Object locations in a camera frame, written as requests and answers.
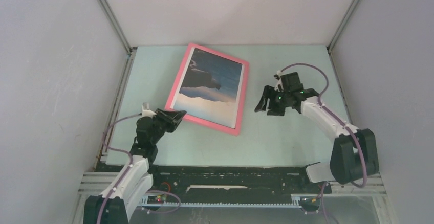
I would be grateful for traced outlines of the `right aluminium corner post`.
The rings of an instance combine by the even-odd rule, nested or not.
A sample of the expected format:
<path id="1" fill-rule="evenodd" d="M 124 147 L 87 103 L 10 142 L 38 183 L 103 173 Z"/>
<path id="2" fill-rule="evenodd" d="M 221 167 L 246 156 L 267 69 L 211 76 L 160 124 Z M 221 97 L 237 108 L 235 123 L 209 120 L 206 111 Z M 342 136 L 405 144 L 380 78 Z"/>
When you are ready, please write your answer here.
<path id="1" fill-rule="evenodd" d="M 337 42 L 339 41 L 342 33 L 346 29 L 346 26 L 350 22 L 353 14 L 355 13 L 357 7 L 360 4 L 360 2 L 361 2 L 361 0 L 351 0 L 350 5 L 348 6 L 342 20 L 340 21 L 336 31 L 334 32 L 334 34 L 333 34 L 333 36 L 332 36 L 332 38 L 331 38 L 331 40 L 327 46 L 327 51 L 329 54 L 332 53 L 333 49 L 337 45 Z"/>

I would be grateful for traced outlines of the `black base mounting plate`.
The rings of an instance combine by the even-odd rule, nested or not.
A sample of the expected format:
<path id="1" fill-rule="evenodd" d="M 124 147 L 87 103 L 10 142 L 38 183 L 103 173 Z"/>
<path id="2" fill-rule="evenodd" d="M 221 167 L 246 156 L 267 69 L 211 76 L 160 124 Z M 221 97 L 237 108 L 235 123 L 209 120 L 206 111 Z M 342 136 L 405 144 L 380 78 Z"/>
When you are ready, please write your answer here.
<path id="1" fill-rule="evenodd" d="M 309 181 L 304 167 L 154 166 L 153 190 L 168 191 L 183 204 L 292 204 L 316 197 L 322 183 Z"/>

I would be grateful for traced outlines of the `aluminium corner post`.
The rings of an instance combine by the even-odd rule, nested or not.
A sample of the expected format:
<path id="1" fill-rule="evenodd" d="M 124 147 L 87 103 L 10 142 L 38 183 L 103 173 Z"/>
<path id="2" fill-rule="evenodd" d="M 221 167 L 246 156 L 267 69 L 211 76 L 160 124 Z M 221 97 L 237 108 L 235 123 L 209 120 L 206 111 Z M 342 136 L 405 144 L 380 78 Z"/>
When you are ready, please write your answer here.
<path id="1" fill-rule="evenodd" d="M 329 54 L 332 53 L 333 49 L 337 45 L 337 42 L 339 41 L 342 33 L 346 29 L 346 26 L 350 22 L 353 14 L 355 13 L 357 7 L 360 4 L 360 2 L 361 2 L 361 0 L 351 0 L 350 5 L 348 6 L 342 20 L 340 21 L 336 31 L 334 32 L 334 34 L 333 34 L 333 36 L 332 36 L 332 38 L 331 38 L 331 40 L 327 46 L 327 51 Z"/>
<path id="2" fill-rule="evenodd" d="M 99 3 L 102 11 L 104 12 L 104 14 L 106 15 L 110 25 L 112 26 L 114 32 L 116 33 L 118 39 L 120 40 L 123 48 L 126 50 L 126 52 L 128 54 L 130 54 L 132 52 L 133 47 L 130 45 L 130 43 L 128 42 L 120 23 L 118 22 L 114 11 L 112 10 L 108 0 L 97 0 L 97 2 Z"/>

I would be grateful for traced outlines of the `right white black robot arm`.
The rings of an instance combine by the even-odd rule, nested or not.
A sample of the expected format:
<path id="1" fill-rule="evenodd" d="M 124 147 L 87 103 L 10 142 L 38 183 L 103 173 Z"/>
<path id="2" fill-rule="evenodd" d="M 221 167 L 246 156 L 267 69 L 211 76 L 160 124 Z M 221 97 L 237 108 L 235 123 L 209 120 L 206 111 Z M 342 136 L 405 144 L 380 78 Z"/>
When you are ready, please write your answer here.
<path id="1" fill-rule="evenodd" d="M 255 112 L 265 111 L 269 116 L 284 116 L 291 108 L 307 117 L 333 143 L 329 162 L 305 167 L 298 177 L 298 187 L 311 192 L 319 182 L 351 183 L 364 188 L 367 178 L 379 172 L 375 134 L 360 129 L 331 111 L 321 99 L 321 93 L 304 88 L 297 72 L 276 74 L 275 86 L 266 85 Z"/>

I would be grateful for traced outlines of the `left aluminium corner post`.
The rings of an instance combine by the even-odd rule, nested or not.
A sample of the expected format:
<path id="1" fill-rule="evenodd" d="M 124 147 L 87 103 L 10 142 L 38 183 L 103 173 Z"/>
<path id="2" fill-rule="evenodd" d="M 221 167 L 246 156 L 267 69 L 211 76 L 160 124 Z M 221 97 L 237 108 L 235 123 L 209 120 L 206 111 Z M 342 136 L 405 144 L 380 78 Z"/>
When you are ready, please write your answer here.
<path id="1" fill-rule="evenodd" d="M 128 42 L 120 23 L 118 22 L 114 11 L 112 10 L 108 0 L 97 0 L 97 2 L 99 3 L 102 11 L 104 12 L 104 14 L 106 15 L 110 25 L 112 26 L 114 32 L 116 33 L 118 39 L 120 40 L 123 48 L 126 50 L 126 52 L 128 54 L 130 54 L 132 52 L 133 47 L 130 45 L 130 43 Z"/>

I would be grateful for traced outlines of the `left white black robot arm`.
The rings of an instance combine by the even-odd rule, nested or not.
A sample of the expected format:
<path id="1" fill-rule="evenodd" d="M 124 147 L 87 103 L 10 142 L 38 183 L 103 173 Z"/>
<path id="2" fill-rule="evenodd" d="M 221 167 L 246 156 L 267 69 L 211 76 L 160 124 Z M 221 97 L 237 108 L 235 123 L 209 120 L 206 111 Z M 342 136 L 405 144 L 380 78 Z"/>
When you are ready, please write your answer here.
<path id="1" fill-rule="evenodd" d="M 158 154 L 157 143 L 174 132 L 186 111 L 152 111 L 143 108 L 136 114 L 136 136 L 127 161 L 116 178 L 97 196 L 89 196 L 84 204 L 83 223 L 129 223 L 139 202 L 147 193 L 160 189 L 162 178 L 150 172 Z"/>

